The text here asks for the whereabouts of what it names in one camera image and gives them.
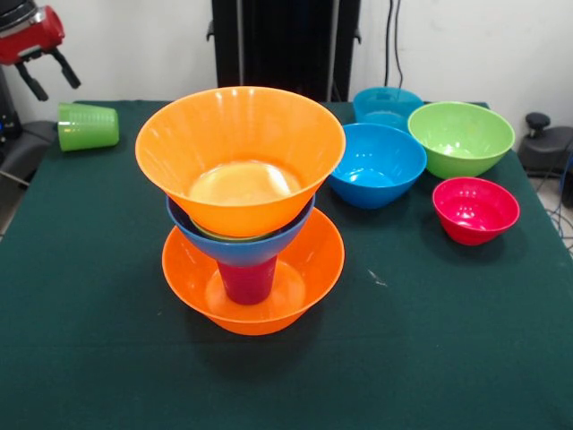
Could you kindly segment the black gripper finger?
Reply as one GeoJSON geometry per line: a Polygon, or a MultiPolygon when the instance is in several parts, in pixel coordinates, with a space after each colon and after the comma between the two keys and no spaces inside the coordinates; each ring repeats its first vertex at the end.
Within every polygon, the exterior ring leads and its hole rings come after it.
{"type": "Polygon", "coordinates": [[[64,55],[59,51],[57,47],[50,49],[48,53],[59,63],[61,66],[61,72],[70,86],[73,89],[78,89],[81,86],[81,81],[77,77],[72,67],[69,65],[64,55]]]}
{"type": "Polygon", "coordinates": [[[27,86],[34,94],[34,96],[37,98],[37,100],[47,101],[48,95],[46,94],[42,86],[39,84],[39,82],[29,74],[25,63],[23,62],[16,63],[15,67],[19,75],[21,76],[23,81],[27,84],[27,86]]]}

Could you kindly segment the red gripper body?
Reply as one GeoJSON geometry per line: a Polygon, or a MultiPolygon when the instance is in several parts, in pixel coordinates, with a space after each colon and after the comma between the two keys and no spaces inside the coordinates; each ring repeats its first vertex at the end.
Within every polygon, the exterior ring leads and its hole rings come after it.
{"type": "Polygon", "coordinates": [[[49,6],[40,6],[30,17],[1,29],[1,64],[15,65],[38,52],[58,47],[64,39],[64,26],[49,6]]]}

